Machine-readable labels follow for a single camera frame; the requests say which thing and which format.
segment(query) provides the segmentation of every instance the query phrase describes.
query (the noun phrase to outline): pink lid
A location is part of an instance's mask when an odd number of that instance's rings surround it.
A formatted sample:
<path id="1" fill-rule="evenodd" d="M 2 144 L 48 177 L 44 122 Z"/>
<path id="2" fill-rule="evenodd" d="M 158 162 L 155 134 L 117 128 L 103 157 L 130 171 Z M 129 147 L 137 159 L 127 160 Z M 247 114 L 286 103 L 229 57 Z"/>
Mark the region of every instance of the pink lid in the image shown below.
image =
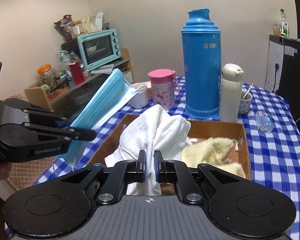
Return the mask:
<path id="1" fill-rule="evenodd" d="M 156 69 L 148 73 L 151 83 L 166 84 L 173 81 L 175 71 L 171 69 Z"/>

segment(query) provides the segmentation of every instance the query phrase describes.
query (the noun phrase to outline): pink cup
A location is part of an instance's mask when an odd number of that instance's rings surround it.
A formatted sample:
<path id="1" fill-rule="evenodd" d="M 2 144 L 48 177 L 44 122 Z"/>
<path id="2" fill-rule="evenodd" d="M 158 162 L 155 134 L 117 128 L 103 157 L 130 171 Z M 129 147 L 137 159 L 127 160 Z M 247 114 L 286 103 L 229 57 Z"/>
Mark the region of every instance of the pink cup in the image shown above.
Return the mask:
<path id="1" fill-rule="evenodd" d="M 148 73 L 151 81 L 153 103 L 160 104 L 164 110 L 175 106 L 174 88 L 175 71 L 171 69 L 157 69 Z"/>

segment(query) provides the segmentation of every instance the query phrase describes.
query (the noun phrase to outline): spoon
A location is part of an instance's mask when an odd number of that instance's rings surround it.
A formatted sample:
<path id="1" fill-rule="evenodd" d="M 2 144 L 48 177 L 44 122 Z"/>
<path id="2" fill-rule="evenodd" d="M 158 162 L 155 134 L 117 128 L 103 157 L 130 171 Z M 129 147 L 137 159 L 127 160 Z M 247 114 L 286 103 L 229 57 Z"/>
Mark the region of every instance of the spoon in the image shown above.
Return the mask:
<path id="1" fill-rule="evenodd" d="M 252 86 L 253 86 L 253 83 L 251 84 L 251 86 L 249 87 L 249 89 L 247 90 L 247 92 L 244 94 L 244 96 L 243 96 L 242 99 L 244 99 L 248 95 L 248 93 L 250 92 Z"/>

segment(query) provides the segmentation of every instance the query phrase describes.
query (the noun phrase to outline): gray ribbed panel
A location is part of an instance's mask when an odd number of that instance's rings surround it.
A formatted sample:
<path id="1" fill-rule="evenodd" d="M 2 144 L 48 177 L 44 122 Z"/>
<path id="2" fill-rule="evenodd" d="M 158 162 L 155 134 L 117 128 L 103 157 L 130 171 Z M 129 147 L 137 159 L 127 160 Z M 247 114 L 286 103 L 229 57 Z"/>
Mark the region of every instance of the gray ribbed panel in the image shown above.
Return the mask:
<path id="1" fill-rule="evenodd" d="M 58 240 L 234 240 L 217 229 L 199 207 L 177 196 L 123 196 L 115 205 L 99 207 L 79 230 Z M 277 240 L 287 239 L 284 236 Z"/>

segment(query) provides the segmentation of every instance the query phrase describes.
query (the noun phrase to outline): small clear plastic box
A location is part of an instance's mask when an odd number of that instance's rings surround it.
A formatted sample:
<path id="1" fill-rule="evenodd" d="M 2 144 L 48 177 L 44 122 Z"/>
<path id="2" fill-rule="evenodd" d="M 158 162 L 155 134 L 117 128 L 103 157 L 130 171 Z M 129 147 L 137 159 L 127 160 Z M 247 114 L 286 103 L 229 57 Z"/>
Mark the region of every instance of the small clear plastic box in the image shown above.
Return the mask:
<path id="1" fill-rule="evenodd" d="M 272 117 L 267 112 L 258 111 L 256 113 L 256 123 L 257 128 L 260 132 L 272 132 L 274 123 L 272 122 Z"/>

